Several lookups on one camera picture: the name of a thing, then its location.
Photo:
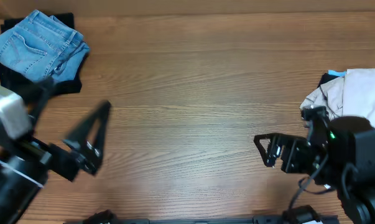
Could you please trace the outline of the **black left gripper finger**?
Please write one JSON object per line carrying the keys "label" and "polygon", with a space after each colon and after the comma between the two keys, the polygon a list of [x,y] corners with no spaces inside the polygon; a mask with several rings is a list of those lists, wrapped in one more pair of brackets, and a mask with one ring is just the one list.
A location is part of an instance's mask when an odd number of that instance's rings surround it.
{"label": "black left gripper finger", "polygon": [[70,149],[77,166],[96,175],[103,164],[104,145],[111,103],[102,101],[62,140]]}
{"label": "black left gripper finger", "polygon": [[39,83],[27,87],[25,103],[26,105],[33,105],[29,110],[32,124],[37,124],[41,113],[43,112],[48,100],[52,97],[55,89],[56,83],[52,77],[48,77]]}

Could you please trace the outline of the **light blue denim jeans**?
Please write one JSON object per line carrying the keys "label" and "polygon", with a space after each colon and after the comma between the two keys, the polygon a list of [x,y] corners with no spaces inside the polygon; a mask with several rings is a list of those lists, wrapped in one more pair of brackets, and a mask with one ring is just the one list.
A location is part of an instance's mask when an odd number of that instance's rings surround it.
{"label": "light blue denim jeans", "polygon": [[89,52],[80,32],[39,10],[0,34],[0,63],[33,82],[73,80]]}

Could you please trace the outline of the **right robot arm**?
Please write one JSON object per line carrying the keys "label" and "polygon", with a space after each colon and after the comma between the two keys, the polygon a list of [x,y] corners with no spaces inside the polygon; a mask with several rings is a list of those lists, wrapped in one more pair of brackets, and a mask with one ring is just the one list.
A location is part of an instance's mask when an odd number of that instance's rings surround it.
{"label": "right robot arm", "polygon": [[329,185],[346,216],[353,223],[375,223],[375,128],[366,118],[342,116],[330,119],[324,106],[304,108],[307,137],[282,133],[258,134],[254,143],[267,167],[282,160],[287,174],[306,174],[278,223],[338,223],[311,206],[295,207],[308,185]]}

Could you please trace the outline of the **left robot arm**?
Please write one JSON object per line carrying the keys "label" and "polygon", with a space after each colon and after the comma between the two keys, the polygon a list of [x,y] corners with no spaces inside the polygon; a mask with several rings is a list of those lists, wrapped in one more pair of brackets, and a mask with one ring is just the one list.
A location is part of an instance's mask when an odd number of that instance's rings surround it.
{"label": "left robot arm", "polygon": [[0,224],[18,222],[49,171],[73,181],[81,170],[96,175],[103,163],[109,101],[69,132],[63,140],[69,151],[35,138],[35,126],[56,88],[51,77],[19,93],[0,85]]}

